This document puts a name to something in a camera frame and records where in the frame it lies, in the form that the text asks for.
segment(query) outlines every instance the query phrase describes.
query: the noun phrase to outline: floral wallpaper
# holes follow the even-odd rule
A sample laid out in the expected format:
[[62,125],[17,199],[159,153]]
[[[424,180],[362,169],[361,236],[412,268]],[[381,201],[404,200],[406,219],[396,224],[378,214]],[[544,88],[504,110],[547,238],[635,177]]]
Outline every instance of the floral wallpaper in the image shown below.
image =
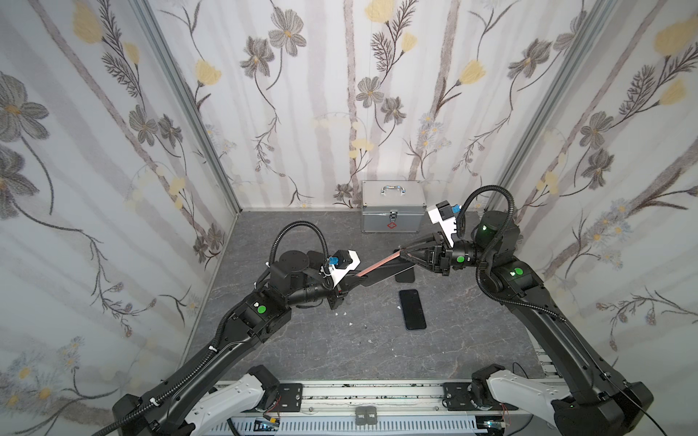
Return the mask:
[[153,0],[243,207],[496,182],[593,2]]
[[697,103],[696,5],[619,1],[511,185],[520,257],[667,434],[696,424]]
[[177,367],[234,216],[127,3],[0,40],[3,433],[87,434]]

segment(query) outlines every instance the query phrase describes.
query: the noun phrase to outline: black bracket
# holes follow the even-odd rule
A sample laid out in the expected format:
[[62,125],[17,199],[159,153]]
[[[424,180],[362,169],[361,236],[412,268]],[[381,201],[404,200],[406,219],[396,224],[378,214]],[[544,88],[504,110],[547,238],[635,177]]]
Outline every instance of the black bracket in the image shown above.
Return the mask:
[[279,386],[279,404],[273,412],[300,412],[303,398],[303,384],[282,383]]
[[[468,387],[470,383],[444,383],[443,384],[443,404],[449,412],[462,412],[472,410],[504,410],[501,403],[497,403],[490,408],[478,408],[471,401]],[[518,410],[519,408],[505,403],[507,410]]]

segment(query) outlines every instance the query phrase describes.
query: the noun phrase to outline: smartphone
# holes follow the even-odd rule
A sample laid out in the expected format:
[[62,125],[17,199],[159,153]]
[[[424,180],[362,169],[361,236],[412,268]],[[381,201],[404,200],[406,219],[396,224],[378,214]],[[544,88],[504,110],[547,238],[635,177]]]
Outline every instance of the smartphone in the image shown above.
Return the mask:
[[422,301],[419,299],[417,290],[401,290],[400,305],[407,330],[424,330],[426,328]]

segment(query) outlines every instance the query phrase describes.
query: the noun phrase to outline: gray floor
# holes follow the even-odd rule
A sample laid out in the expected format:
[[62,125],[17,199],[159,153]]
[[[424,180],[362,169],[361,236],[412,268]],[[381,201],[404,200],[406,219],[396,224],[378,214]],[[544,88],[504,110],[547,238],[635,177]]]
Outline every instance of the gray floor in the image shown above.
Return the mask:
[[[274,237],[294,220],[322,230],[330,253],[356,250],[361,268],[392,253],[417,234],[363,234],[361,214],[352,212],[243,212],[223,256],[213,290],[194,333],[189,356],[207,343],[223,313],[247,295],[264,270]],[[420,234],[437,230],[425,219]],[[305,227],[289,232],[287,250],[320,250]],[[519,362],[530,377],[543,376],[528,334],[508,310],[485,297],[472,269],[437,276],[416,269],[415,283],[386,280],[357,287],[338,310],[327,303],[294,309],[291,321],[235,365],[223,379],[237,379],[263,363],[279,379],[470,378],[490,363]],[[415,288],[428,327],[405,329],[398,291]]]

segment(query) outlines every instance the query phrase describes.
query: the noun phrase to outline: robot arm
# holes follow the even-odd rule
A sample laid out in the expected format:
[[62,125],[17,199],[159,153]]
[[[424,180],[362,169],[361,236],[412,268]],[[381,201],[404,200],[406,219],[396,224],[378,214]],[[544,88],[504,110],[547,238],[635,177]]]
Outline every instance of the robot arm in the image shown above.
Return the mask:
[[503,367],[491,366],[473,374],[476,402],[516,405],[554,424],[564,436],[631,431],[642,416],[640,407],[646,409],[652,403],[652,393],[642,382],[627,382],[611,367],[562,314],[543,280],[514,256],[519,228],[507,222],[507,214],[485,212],[473,230],[472,241],[464,241],[454,238],[461,218],[454,215],[459,212],[457,206],[442,202],[428,212],[432,223],[439,223],[443,231],[400,247],[401,258],[444,276],[465,266],[482,268],[479,285],[483,292],[519,318],[569,387],[569,391],[553,392]]

